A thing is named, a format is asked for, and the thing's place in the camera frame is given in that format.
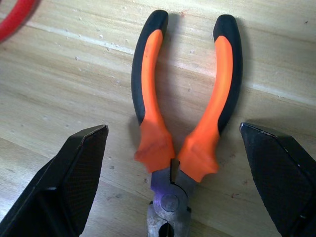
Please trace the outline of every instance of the plier handle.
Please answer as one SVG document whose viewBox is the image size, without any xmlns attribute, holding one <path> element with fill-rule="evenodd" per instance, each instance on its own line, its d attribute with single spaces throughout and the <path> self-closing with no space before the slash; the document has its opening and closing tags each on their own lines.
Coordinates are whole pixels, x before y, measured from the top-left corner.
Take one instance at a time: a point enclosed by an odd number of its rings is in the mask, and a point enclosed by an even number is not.
<svg viewBox="0 0 316 237">
<path fill-rule="evenodd" d="M 215 150 L 239 96 L 242 78 L 241 40 L 236 20 L 221 15 L 214 27 L 217 75 L 213 94 L 195 130 L 187 136 L 178 155 L 180 166 L 171 181 L 172 138 L 166 129 L 155 91 L 155 66 L 168 24 L 168 13 L 154 11 L 138 39 L 132 66 L 132 97 L 141 129 L 135 159 L 152 173 L 155 192 L 147 213 L 149 237 L 187 237 L 191 210 L 189 196 L 197 182 L 217 172 Z"/>
<path fill-rule="evenodd" d="M 0 42 L 13 34 L 32 12 L 37 0 L 17 0 L 15 6 L 0 23 Z"/>
</svg>

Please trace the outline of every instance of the wood grain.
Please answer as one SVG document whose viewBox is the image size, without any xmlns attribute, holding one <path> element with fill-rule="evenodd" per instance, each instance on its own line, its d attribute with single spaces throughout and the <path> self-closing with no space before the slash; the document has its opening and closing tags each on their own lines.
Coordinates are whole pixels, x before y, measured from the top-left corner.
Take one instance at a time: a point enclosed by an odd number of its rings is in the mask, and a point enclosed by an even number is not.
<svg viewBox="0 0 316 237">
<path fill-rule="evenodd" d="M 0 18 L 14 3 L 1 1 Z M 0 219 L 70 135 L 107 124 L 100 185 L 82 236 L 146 236 L 153 192 L 150 175 L 133 159 L 140 135 L 130 74 L 138 36 L 155 9 L 170 14 L 156 84 L 177 151 L 214 86 L 217 17 L 234 15 L 242 38 L 241 95 L 217 150 L 221 169 L 190 201 L 190 236 L 280 236 L 253 183 L 238 127 L 252 121 L 291 134 L 316 158 L 313 0 L 41 1 L 0 45 Z"/>
</svg>

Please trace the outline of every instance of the red object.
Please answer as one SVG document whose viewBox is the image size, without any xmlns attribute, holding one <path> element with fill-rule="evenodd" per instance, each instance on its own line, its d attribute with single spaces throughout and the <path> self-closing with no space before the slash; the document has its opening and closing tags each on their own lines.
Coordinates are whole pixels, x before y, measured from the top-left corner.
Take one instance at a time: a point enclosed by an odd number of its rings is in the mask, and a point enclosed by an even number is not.
<svg viewBox="0 0 316 237">
<path fill-rule="evenodd" d="M 13 34 L 32 11 L 37 0 L 18 0 L 11 12 L 0 23 L 0 42 Z"/>
</svg>

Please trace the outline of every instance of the wooden table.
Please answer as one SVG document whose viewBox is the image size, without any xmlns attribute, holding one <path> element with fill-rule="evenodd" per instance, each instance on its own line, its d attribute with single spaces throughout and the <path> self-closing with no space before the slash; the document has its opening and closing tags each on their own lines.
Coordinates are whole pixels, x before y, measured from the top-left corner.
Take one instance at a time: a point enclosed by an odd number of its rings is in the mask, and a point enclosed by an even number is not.
<svg viewBox="0 0 316 237">
<path fill-rule="evenodd" d="M 2 0 L 4 18 L 14 0 Z M 220 171 L 197 187 L 192 237 L 279 237 L 256 190 L 239 124 L 291 134 L 316 158 L 314 0 L 42 0 L 0 45 L 0 219 L 71 134 L 107 124 L 100 183 L 82 236 L 146 236 L 150 175 L 133 159 L 139 128 L 131 98 L 134 49 L 152 11 L 170 13 L 157 94 L 178 151 L 215 82 L 213 27 L 237 18 L 243 85 L 223 133 Z"/>
</svg>

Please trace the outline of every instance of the orange rubber grip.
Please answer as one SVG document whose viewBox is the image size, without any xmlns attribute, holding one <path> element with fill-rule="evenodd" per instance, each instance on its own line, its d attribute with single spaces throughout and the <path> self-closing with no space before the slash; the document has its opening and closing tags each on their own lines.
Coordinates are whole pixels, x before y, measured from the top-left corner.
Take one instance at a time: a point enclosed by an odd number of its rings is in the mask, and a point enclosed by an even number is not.
<svg viewBox="0 0 316 237">
<path fill-rule="evenodd" d="M 195 130 L 186 138 L 178 156 L 180 169 L 200 182 L 216 173 L 216 146 L 239 96 L 242 78 L 241 40 L 236 20 L 221 15 L 214 27 L 217 74 L 213 94 Z"/>
<path fill-rule="evenodd" d="M 150 15 L 139 37 L 133 60 L 132 96 L 141 129 L 141 143 L 135 159 L 144 163 L 149 173 L 167 168 L 175 157 L 155 90 L 155 66 L 167 17 L 162 10 Z"/>
</svg>

